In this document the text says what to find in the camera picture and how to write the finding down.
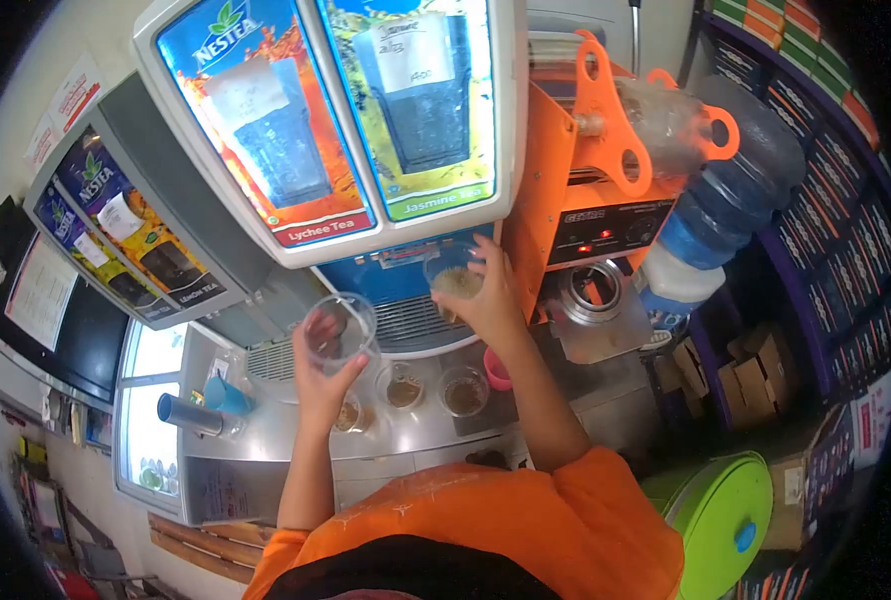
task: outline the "orange handle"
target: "orange handle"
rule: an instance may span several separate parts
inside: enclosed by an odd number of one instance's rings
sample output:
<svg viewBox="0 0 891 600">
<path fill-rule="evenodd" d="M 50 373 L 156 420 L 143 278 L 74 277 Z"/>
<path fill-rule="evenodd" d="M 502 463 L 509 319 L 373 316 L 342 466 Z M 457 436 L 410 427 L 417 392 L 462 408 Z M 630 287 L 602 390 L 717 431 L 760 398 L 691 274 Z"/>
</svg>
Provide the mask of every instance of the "orange handle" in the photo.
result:
<svg viewBox="0 0 891 600">
<path fill-rule="evenodd" d="M 728 161 L 739 151 L 739 142 L 742 141 L 739 134 L 739 126 L 735 124 L 735 119 L 732 118 L 732 115 L 725 110 L 706 104 L 703 107 L 705 112 L 708 113 L 710 122 L 721 121 L 726 126 L 728 140 L 724 146 L 716 146 L 712 140 L 701 137 L 699 139 L 699 148 L 705 154 L 707 161 Z"/>
<path fill-rule="evenodd" d="M 676 83 L 676 80 L 673 79 L 671 75 L 669 75 L 668 71 L 662 69 L 652 69 L 652 71 L 649 72 L 649 75 L 646 76 L 645 81 L 649 82 L 650 84 L 662 81 L 662 83 L 665 85 L 666 90 L 679 89 L 679 84 Z"/>
<path fill-rule="evenodd" d="M 576 61 L 576 100 L 572 114 L 600 114 L 605 121 L 605 130 L 596 137 L 579 139 L 572 164 L 602 169 L 620 190 L 631 198 L 638 198 L 652 185 L 652 159 L 626 117 L 605 49 L 592 33 L 586 30 L 576 33 L 585 41 L 579 46 Z M 588 56 L 598 63 L 595 78 L 591 78 L 585 68 Z M 635 181 L 625 173 L 623 157 L 626 152 L 632 153 L 638 161 Z"/>
</svg>

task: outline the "wooden bench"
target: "wooden bench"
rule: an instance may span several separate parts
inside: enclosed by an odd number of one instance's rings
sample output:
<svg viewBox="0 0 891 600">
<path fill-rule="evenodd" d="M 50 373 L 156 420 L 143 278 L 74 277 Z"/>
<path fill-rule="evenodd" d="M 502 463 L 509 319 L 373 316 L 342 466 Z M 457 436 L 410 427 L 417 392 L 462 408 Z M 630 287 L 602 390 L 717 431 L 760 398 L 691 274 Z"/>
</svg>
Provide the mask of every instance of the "wooden bench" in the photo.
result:
<svg viewBox="0 0 891 600">
<path fill-rule="evenodd" d="M 151 542 L 178 558 L 247 584 L 275 529 L 255 523 L 207 525 L 193 529 L 149 513 Z"/>
</svg>

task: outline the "hand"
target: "hand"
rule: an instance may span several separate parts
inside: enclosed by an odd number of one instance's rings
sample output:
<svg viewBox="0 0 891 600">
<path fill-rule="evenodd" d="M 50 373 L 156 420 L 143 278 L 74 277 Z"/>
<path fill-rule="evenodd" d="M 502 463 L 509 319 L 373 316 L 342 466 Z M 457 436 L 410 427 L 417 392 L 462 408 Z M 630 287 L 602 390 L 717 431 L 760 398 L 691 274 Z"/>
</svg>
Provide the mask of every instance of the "hand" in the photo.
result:
<svg viewBox="0 0 891 600">
<path fill-rule="evenodd" d="M 328 436 L 342 410 L 348 388 L 368 364 L 368 357 L 360 354 L 329 377 L 313 363 L 312 350 L 305 340 L 306 331 L 313 339 L 320 341 L 321 352 L 327 350 L 341 330 L 342 325 L 336 322 L 335 317 L 317 311 L 306 317 L 292 333 L 300 433 L 305 431 Z"/>
<path fill-rule="evenodd" d="M 451 294 L 433 291 L 432 301 L 462 317 L 492 351 L 503 361 L 510 352 L 531 341 L 525 319 L 512 287 L 514 278 L 509 258 L 502 249 L 485 235 L 473 234 L 476 258 L 486 264 L 469 262 L 468 270 L 485 277 L 482 290 L 472 299 L 460 299 Z"/>
</svg>

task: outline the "orange shirt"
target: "orange shirt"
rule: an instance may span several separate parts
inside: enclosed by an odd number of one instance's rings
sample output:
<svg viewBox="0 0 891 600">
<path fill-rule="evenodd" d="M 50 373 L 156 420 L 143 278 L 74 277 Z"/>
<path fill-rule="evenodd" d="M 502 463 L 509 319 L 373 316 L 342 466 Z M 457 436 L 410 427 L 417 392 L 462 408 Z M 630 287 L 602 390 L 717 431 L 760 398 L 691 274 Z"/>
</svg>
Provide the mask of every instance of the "orange shirt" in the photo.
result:
<svg viewBox="0 0 891 600">
<path fill-rule="evenodd" d="M 668 600 L 684 561 L 625 461 L 595 447 L 551 475 L 459 463 L 395 479 L 311 533 L 278 531 L 243 600 L 287 570 L 395 534 L 501 554 L 565 600 Z"/>
</svg>

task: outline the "person's left hand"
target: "person's left hand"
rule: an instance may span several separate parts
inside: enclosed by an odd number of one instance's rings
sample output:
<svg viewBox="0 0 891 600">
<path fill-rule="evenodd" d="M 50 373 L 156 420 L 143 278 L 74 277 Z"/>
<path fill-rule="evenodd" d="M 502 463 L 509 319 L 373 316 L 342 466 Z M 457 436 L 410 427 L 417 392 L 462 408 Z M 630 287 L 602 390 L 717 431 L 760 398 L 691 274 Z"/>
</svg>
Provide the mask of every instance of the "person's left hand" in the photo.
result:
<svg viewBox="0 0 891 600">
<path fill-rule="evenodd" d="M 295 360 L 295 389 L 298 391 L 299 432 L 328 435 L 339 417 L 348 388 L 368 364 L 364 354 L 348 361 L 342 370 L 325 375 L 312 361 L 311 350 L 305 339 L 309 331 L 313 338 L 327 338 L 338 333 L 340 327 L 332 316 L 312 313 L 292 333 Z"/>
</svg>

